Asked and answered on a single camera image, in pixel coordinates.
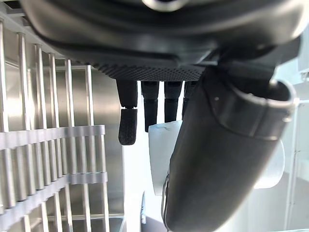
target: cylindrical tube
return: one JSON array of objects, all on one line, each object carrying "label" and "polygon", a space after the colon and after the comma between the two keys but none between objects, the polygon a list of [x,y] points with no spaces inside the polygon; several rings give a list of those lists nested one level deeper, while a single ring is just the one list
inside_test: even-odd
[{"label": "cylindrical tube", "polygon": [[[93,111],[93,94],[92,94],[92,75],[91,66],[86,65],[86,98],[87,98],[87,122],[89,126],[94,126],[94,111]],[[89,137],[89,153],[90,153],[90,171],[92,173],[97,171],[96,164],[96,148],[95,148],[95,137]]]},{"label": "cylindrical tube", "polygon": [[[106,155],[105,155],[105,141],[104,141],[104,135],[101,135],[100,137],[100,154],[101,154],[101,168],[102,168],[102,172],[105,173],[107,172],[106,169]],[[105,225],[105,231],[109,232],[110,231],[110,219],[109,219],[109,207],[108,207],[108,192],[107,192],[107,182],[104,182],[102,184],[102,208],[104,209],[104,225]]]},{"label": "cylindrical tube", "polygon": [[[66,66],[66,90],[67,90],[67,111],[68,111],[68,122],[69,127],[74,127],[74,105],[73,105],[73,89],[72,89],[72,70],[71,70],[71,61],[69,59],[65,60]],[[81,149],[81,158],[82,158],[82,173],[87,172],[87,159],[86,159],[86,150],[85,150],[85,137],[80,138],[80,149]],[[76,159],[76,142],[75,138],[70,138],[70,147],[71,147],[71,174],[77,173],[77,159]],[[91,232],[91,221],[90,221],[90,204],[89,204],[89,190],[88,184],[83,184],[83,206],[84,214],[86,217],[85,221],[85,230]]]},{"label": "cylindrical tube", "polygon": [[[72,70],[71,60],[65,60],[66,68],[66,91],[67,91],[67,111],[69,127],[75,126],[74,121],[74,106],[73,106],[73,90],[72,90]],[[75,137],[69,138],[70,140],[70,158],[71,158],[71,174],[77,173],[77,158],[76,158],[76,141]]]},{"label": "cylindrical tube", "polygon": [[[39,109],[39,123],[41,129],[47,129],[46,121],[46,105],[45,105],[45,93],[44,93],[44,75],[43,75],[43,60],[42,60],[42,46],[40,44],[35,45],[36,55],[36,76],[37,76],[37,92],[38,92],[38,109]],[[50,160],[47,141],[42,142],[43,151],[43,172],[44,183],[50,185]]]},{"label": "cylindrical tube", "polygon": [[[56,80],[56,61],[53,53],[49,54],[49,77],[50,77],[50,93],[51,93],[51,109],[52,109],[52,125],[54,128],[59,128],[59,108],[58,108],[58,94],[57,94],[57,80]],[[60,139],[56,139],[55,153],[57,162],[57,176],[62,177],[62,157]]]},{"label": "cylindrical tube", "polygon": [[[0,19],[0,132],[9,131],[9,120],[8,120],[8,105],[6,98],[6,81],[5,81],[5,60],[4,60],[4,36],[3,36],[3,20]],[[8,207],[14,207],[16,204],[15,200],[15,189],[14,189],[14,178],[12,168],[11,151],[9,149],[4,150],[4,167],[6,174],[7,184],[7,196],[8,196]],[[0,212],[3,212],[4,200],[0,199]]]},{"label": "cylindrical tube", "polygon": [[[22,98],[22,115],[23,115],[23,129],[30,130],[30,108],[28,103],[28,84],[27,84],[27,62],[26,62],[26,39],[23,33],[17,34],[18,38],[18,53],[19,53],[19,75],[20,75],[20,93]],[[26,159],[27,159],[27,173],[28,173],[28,194],[35,193],[35,178],[33,168],[33,154],[32,146],[26,145]]]}]

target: metal pipe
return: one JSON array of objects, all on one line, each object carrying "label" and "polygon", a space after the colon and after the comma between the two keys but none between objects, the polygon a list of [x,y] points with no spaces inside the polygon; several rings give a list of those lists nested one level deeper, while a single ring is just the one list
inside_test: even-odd
[{"label": "metal pipe", "polygon": [[[69,59],[65,60],[66,66],[66,90],[67,90],[67,111],[68,111],[68,122],[69,127],[74,127],[74,105],[73,105],[73,90],[72,90],[72,70],[71,61]],[[72,160],[72,174],[77,173],[77,160],[76,160],[76,150],[75,150],[75,138],[71,137],[70,147],[71,147],[71,160]],[[80,140],[81,146],[81,158],[82,158],[82,173],[87,172],[87,160],[85,151],[85,140],[84,136]],[[85,230],[91,232],[91,221],[90,221],[90,204],[89,204],[89,189],[88,184],[83,184],[83,207],[85,214]]]},{"label": "metal pipe", "polygon": [[[87,98],[87,122],[89,126],[94,126],[94,110],[93,110],[93,94],[92,94],[92,75],[91,75],[91,66],[86,65],[85,68],[85,75],[86,75],[86,98]],[[106,158],[105,158],[105,143],[104,143],[104,136],[101,136],[101,160],[102,160],[102,171],[106,172]],[[95,150],[95,137],[89,137],[89,151],[90,151],[90,158],[91,158],[91,172],[97,171],[97,164],[96,164],[96,150]],[[108,210],[108,195],[107,195],[107,183],[103,183],[101,187],[101,194],[102,194],[102,211],[106,217],[104,217],[104,225],[105,231],[110,231],[110,224],[109,224],[109,210]]]},{"label": "metal pipe", "polygon": [[[100,138],[100,154],[101,154],[101,168],[102,172],[105,173],[107,172],[106,169],[106,155],[105,155],[105,141],[104,141],[104,135],[99,136]],[[104,209],[104,214],[106,217],[104,218],[105,221],[105,231],[110,232],[110,220],[109,220],[109,208],[108,208],[108,192],[107,192],[107,182],[102,184],[101,187],[101,192],[102,194],[102,208]]]},{"label": "metal pipe", "polygon": [[[4,64],[4,28],[3,19],[0,19],[0,132],[9,131],[9,120],[8,120],[8,105],[6,98],[6,80],[5,80],[5,64]],[[15,189],[14,189],[14,178],[12,168],[11,151],[9,149],[4,150],[4,166],[6,174],[7,184],[7,196],[8,196],[8,207],[14,207],[16,204],[15,200]],[[0,196],[0,214],[4,211],[3,199]]]},{"label": "metal pipe", "polygon": [[54,204],[55,204],[55,226],[57,232],[62,232],[62,221],[61,221],[61,209],[60,209],[60,199],[59,192],[54,194]]},{"label": "metal pipe", "polygon": [[24,201],[27,199],[27,188],[24,169],[24,150],[22,146],[16,148],[16,161],[17,161],[17,181],[18,181],[18,200]]},{"label": "metal pipe", "polygon": [[[72,90],[72,70],[71,60],[65,60],[65,76],[66,76],[66,91],[67,91],[67,111],[68,111],[68,124],[69,127],[75,126],[74,121],[74,106],[73,106],[73,90]],[[70,149],[71,149],[71,174],[77,173],[77,158],[76,158],[76,141],[75,137],[70,138]]]},{"label": "metal pipe", "polygon": [[43,232],[49,232],[46,202],[43,202],[41,204],[41,214],[42,214]]},{"label": "metal pipe", "polygon": [[[93,111],[93,94],[92,94],[92,76],[91,76],[91,66],[86,65],[85,68],[86,75],[86,98],[87,98],[87,122],[89,126],[94,126],[94,111]],[[90,171],[92,173],[97,171],[96,164],[96,145],[95,137],[89,137],[89,153],[90,153]]]},{"label": "metal pipe", "polygon": [[[124,214],[110,214],[109,218],[123,218]],[[91,220],[98,220],[98,219],[103,219],[105,218],[104,214],[91,214],[90,215]],[[55,221],[54,216],[48,216],[48,221]],[[66,221],[67,218],[65,216],[61,217],[62,221]],[[86,217],[85,215],[72,215],[72,220],[73,221],[80,221],[80,220],[85,220]]]},{"label": "metal pipe", "polygon": [[[56,82],[56,61],[55,61],[55,55],[53,53],[50,53],[48,55],[49,57],[49,74],[50,74],[50,86],[51,86],[51,106],[52,106],[52,125],[54,128],[59,128],[60,123],[59,123],[59,107],[58,107],[58,94],[57,94],[57,82]],[[57,175],[58,177],[62,177],[62,156],[66,157],[66,152],[61,154],[61,144],[60,144],[60,140],[57,139],[56,140],[56,158],[57,158]],[[68,199],[66,201],[66,208],[70,209],[70,193],[67,195],[67,192],[65,192],[66,194],[66,199]],[[60,209],[60,199],[59,199],[59,193],[55,193],[54,195],[54,201],[55,201],[55,218],[56,218],[56,231],[58,232],[62,232],[62,222],[61,222],[61,209]],[[72,230],[72,223],[69,224],[68,223],[68,228],[69,231]]]},{"label": "metal pipe", "polygon": [[66,185],[64,187],[65,199],[66,199],[66,220],[68,221],[68,232],[73,232],[72,210],[70,200],[70,187]]},{"label": "metal pipe", "polygon": [[[38,92],[38,109],[39,109],[39,124],[41,129],[47,129],[46,121],[46,105],[45,105],[45,94],[44,94],[44,75],[43,75],[43,60],[42,60],[42,46],[36,44],[35,46],[36,55],[36,76],[37,76],[37,92]],[[51,173],[50,173],[50,160],[48,151],[48,142],[42,142],[43,148],[43,166],[44,166],[44,184],[50,185]]]},{"label": "metal pipe", "polygon": [[[57,80],[56,80],[56,61],[54,53],[50,53],[49,57],[49,75],[50,75],[50,94],[51,94],[51,108],[52,108],[52,125],[54,128],[59,128],[59,108],[58,108],[58,94],[57,94]],[[57,175],[62,177],[62,155],[60,139],[56,140],[56,159],[57,159]]]},{"label": "metal pipe", "polygon": [[[27,84],[27,62],[26,62],[26,39],[23,33],[17,34],[18,38],[18,53],[19,53],[19,76],[20,76],[20,93],[22,98],[22,115],[23,115],[23,129],[31,130],[30,125],[30,108],[28,103],[28,84]],[[27,173],[28,173],[28,194],[35,193],[35,178],[34,178],[34,165],[32,146],[26,145],[26,160],[27,160]]]},{"label": "metal pipe", "polygon": [[28,216],[28,215],[25,215],[25,216],[21,219],[21,223],[22,223],[23,232],[31,232],[30,219],[29,219],[29,216]]},{"label": "metal pipe", "polygon": [[288,182],[288,190],[287,190],[287,198],[286,198],[286,207],[285,207],[285,216],[284,216],[284,229],[287,230],[291,224],[291,217],[293,211],[293,205],[295,200],[295,185],[297,178],[297,133],[298,133],[298,113],[299,113],[298,105],[295,108],[294,113],[294,124],[293,124],[293,135],[292,135],[292,152],[291,152],[291,166],[290,166],[290,175]]},{"label": "metal pipe", "polygon": [[37,190],[41,190],[44,188],[44,177],[43,177],[43,161],[42,161],[42,150],[41,144],[35,144],[35,162],[37,168],[36,182],[37,182]]}]

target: metal bar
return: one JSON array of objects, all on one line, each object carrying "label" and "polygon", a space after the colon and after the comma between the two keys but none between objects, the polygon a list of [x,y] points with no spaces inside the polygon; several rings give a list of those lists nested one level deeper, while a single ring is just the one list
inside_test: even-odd
[{"label": "metal bar", "polygon": [[24,201],[27,198],[27,188],[25,180],[25,169],[24,169],[24,151],[23,147],[16,148],[16,159],[17,159],[17,181],[18,181],[18,200]]},{"label": "metal bar", "polygon": [[[8,121],[8,105],[6,98],[6,81],[5,81],[5,64],[4,64],[4,34],[3,34],[3,20],[0,19],[0,131],[9,131],[9,121]],[[15,201],[15,189],[14,189],[14,179],[13,179],[13,168],[12,168],[12,158],[9,149],[4,150],[4,165],[7,183],[7,195],[8,195],[8,207],[14,207]],[[0,196],[0,214],[3,213],[3,199]]]},{"label": "metal bar", "polygon": [[[17,34],[18,38],[18,53],[19,53],[19,73],[20,73],[20,93],[22,98],[22,115],[23,115],[23,129],[31,130],[30,125],[30,108],[28,103],[28,84],[27,84],[27,62],[26,62],[26,39],[23,33]],[[26,159],[27,159],[27,173],[28,173],[28,193],[33,195],[35,193],[35,179],[33,168],[33,154],[32,147],[27,145]]]},{"label": "metal bar", "polygon": [[[71,67],[72,70],[85,70],[85,66],[84,65],[73,65]],[[65,71],[66,70],[66,67],[65,66],[57,66],[56,67],[56,71]]]},{"label": "metal bar", "polygon": [[[74,106],[73,106],[73,90],[72,90],[72,70],[71,60],[65,60],[66,66],[66,91],[67,91],[67,111],[68,111],[68,123],[69,127],[74,127]],[[75,137],[70,138],[71,148],[71,174],[77,173],[77,158],[76,158],[76,141]]]},{"label": "metal bar", "polygon": [[[85,68],[86,75],[86,98],[87,98],[87,122],[89,126],[94,126],[94,111],[93,111],[93,94],[92,94],[92,76],[91,76],[91,66],[86,65]],[[90,171],[97,171],[96,164],[96,145],[95,137],[89,137],[89,152],[90,152]]]},{"label": "metal bar", "polygon": [[35,152],[36,152],[36,168],[37,168],[37,175],[36,175],[36,182],[37,182],[37,190],[41,190],[44,188],[44,177],[43,177],[43,161],[42,161],[42,151],[41,151],[41,144],[35,144]]},{"label": "metal bar", "polygon": [[[71,70],[71,61],[69,59],[65,60],[66,66],[66,90],[67,90],[67,111],[68,111],[68,123],[69,126],[74,127],[74,105],[73,105],[73,89],[72,89],[72,70]],[[85,153],[85,141],[84,136],[81,137],[81,155],[82,155],[82,173],[87,172],[87,160]],[[71,161],[72,161],[72,174],[77,173],[77,160],[76,160],[76,144],[75,138],[71,137],[70,140],[71,147]],[[91,221],[90,221],[90,205],[89,205],[89,190],[88,184],[83,184],[83,206],[84,214],[86,217],[85,221],[85,230],[91,232]]]},{"label": "metal bar", "polygon": [[36,144],[60,138],[105,134],[104,125],[61,127],[37,130],[0,132],[0,150],[15,149],[18,146]]},{"label": "metal bar", "polygon": [[41,204],[43,232],[49,232],[46,202]]},{"label": "metal bar", "polygon": [[65,138],[60,139],[61,154],[62,154],[62,173],[68,174],[68,161],[67,161],[67,143]]},{"label": "metal bar", "polygon": [[[93,94],[92,94],[92,76],[91,76],[91,66],[86,65],[85,68],[86,75],[86,97],[87,97],[87,122],[89,126],[94,125],[94,111],[93,111]],[[102,160],[102,171],[106,172],[106,158],[105,158],[105,143],[104,136],[101,136],[101,160]],[[95,172],[97,170],[96,164],[96,150],[95,150],[95,138],[94,136],[89,137],[89,151],[91,158],[91,171]],[[102,211],[106,217],[104,218],[105,231],[110,231],[109,223],[109,209],[108,209],[108,195],[107,195],[107,183],[103,183],[101,186],[101,197],[102,197]]]},{"label": "metal bar", "polygon": [[294,113],[294,124],[293,124],[293,135],[292,135],[292,149],[291,149],[291,167],[290,167],[290,175],[288,182],[288,190],[287,190],[287,198],[286,198],[286,206],[285,206],[285,216],[284,216],[284,230],[287,230],[291,224],[292,211],[295,201],[295,185],[297,178],[297,133],[298,133],[298,114],[299,114],[299,106],[295,108]]},{"label": "metal bar", "polygon": [[[35,63],[36,63],[36,76],[37,76],[38,109],[40,115],[39,123],[41,129],[47,129],[42,46],[40,44],[36,44],[34,47],[36,55]],[[43,148],[44,183],[45,185],[50,185],[51,174],[50,174],[50,161],[49,161],[49,151],[47,141],[42,143],[42,148]]]},{"label": "metal bar", "polygon": [[[51,90],[51,106],[52,106],[52,125],[54,128],[59,128],[59,108],[58,108],[58,94],[57,94],[57,82],[56,82],[56,61],[55,55],[53,53],[48,54],[49,57],[49,75],[50,75],[50,90]],[[62,177],[62,157],[61,157],[61,145],[60,140],[56,139],[56,144],[53,144],[55,158],[57,161],[57,176]],[[62,232],[62,221],[61,221],[61,209],[60,209],[60,199],[59,193],[54,195],[54,204],[55,204],[55,226],[57,232]]]},{"label": "metal bar", "polygon": [[60,209],[60,199],[59,193],[56,192],[54,195],[54,203],[55,203],[55,226],[57,232],[62,232],[62,221],[61,221],[61,209]]},{"label": "metal bar", "polygon": [[66,220],[68,221],[68,232],[73,232],[70,187],[68,184],[64,187],[64,191],[65,191],[65,198],[66,198],[66,214],[67,214]]},{"label": "metal bar", "polygon": [[58,179],[58,173],[57,173],[57,159],[56,159],[56,144],[54,140],[49,141],[50,145],[50,151],[51,151],[51,156],[50,156],[50,162],[52,165],[51,169],[51,180],[56,181]]},{"label": "metal bar", "polygon": [[25,216],[21,219],[21,223],[22,223],[23,232],[31,232],[30,219],[29,219],[29,216],[28,216],[28,215],[25,215]]},{"label": "metal bar", "polygon": [[[124,214],[110,214],[109,218],[123,218]],[[103,219],[105,218],[104,214],[91,214],[90,215],[91,220],[98,220],[98,219]],[[55,221],[55,216],[48,216],[48,221]],[[61,217],[62,221],[66,221],[67,218],[66,216],[62,216]],[[86,217],[85,215],[72,215],[72,220],[73,221],[81,221],[81,220],[85,220]]]},{"label": "metal bar", "polygon": [[[104,141],[104,135],[101,135],[100,137],[100,154],[101,154],[101,167],[102,167],[102,172],[106,173],[106,155],[105,155],[105,141]],[[110,232],[110,220],[109,220],[109,207],[108,207],[108,192],[107,192],[107,182],[102,184],[102,189],[101,189],[103,195],[102,199],[102,208],[104,209],[104,214],[106,217],[104,218],[104,224],[105,224],[105,231]]]},{"label": "metal bar", "polygon": [[91,232],[88,184],[83,184],[83,208],[84,208],[84,214],[85,214],[85,231]]},{"label": "metal bar", "polygon": [[[56,80],[56,61],[54,53],[49,53],[49,75],[50,75],[50,93],[52,105],[52,125],[54,128],[59,128],[59,108],[58,108],[58,94],[57,94],[57,80]],[[56,160],[57,160],[57,175],[62,177],[62,157],[60,139],[56,139]]]}]

